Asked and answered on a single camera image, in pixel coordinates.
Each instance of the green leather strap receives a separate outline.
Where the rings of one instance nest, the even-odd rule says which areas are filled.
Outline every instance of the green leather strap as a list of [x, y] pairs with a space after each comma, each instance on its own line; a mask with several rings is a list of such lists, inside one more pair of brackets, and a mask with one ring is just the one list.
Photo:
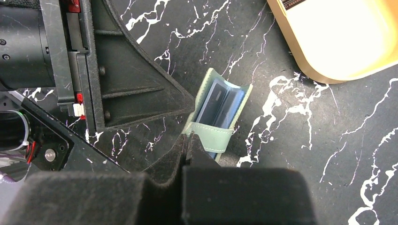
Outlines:
[[206, 151], [223, 153], [227, 149], [233, 132], [233, 129], [222, 129], [192, 122], [185, 134], [195, 133], [199, 135]]

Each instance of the black marble surface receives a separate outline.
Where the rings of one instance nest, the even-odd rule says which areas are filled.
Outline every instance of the black marble surface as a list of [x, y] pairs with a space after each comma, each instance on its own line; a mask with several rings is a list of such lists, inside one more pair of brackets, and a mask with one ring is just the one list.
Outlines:
[[[192, 95], [210, 67], [253, 84], [227, 149], [241, 157], [237, 166], [300, 171], [321, 225], [397, 223], [398, 67], [337, 85], [307, 79], [265, 0], [115, 5], [143, 49]], [[89, 136], [84, 121], [59, 111], [53, 89], [23, 93], [130, 171], [166, 153], [186, 119]]]

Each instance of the table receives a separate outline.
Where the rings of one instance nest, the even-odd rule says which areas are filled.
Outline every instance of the table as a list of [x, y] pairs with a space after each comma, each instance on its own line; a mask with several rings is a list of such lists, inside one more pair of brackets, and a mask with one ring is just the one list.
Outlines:
[[[115, 6], [142, 48], [192, 95], [208, 68], [236, 85], [253, 84], [227, 149], [240, 157], [237, 166], [300, 171], [321, 225], [398, 221], [398, 67], [337, 85], [306, 78], [265, 0]], [[89, 136], [84, 121], [59, 111], [54, 89], [23, 93], [129, 171], [166, 153], [186, 119]]]

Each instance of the plastic container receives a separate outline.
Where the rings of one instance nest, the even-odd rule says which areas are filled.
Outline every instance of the plastic container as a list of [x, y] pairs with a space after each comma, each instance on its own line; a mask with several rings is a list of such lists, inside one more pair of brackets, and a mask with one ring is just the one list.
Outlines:
[[398, 64], [396, 0], [268, 3], [298, 66], [315, 81], [356, 80]]

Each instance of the beige container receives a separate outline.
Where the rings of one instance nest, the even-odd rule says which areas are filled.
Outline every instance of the beige container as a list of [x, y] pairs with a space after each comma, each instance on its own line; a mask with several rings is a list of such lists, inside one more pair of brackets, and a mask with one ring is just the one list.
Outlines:
[[398, 64], [398, 0], [268, 0], [302, 72], [322, 83]]

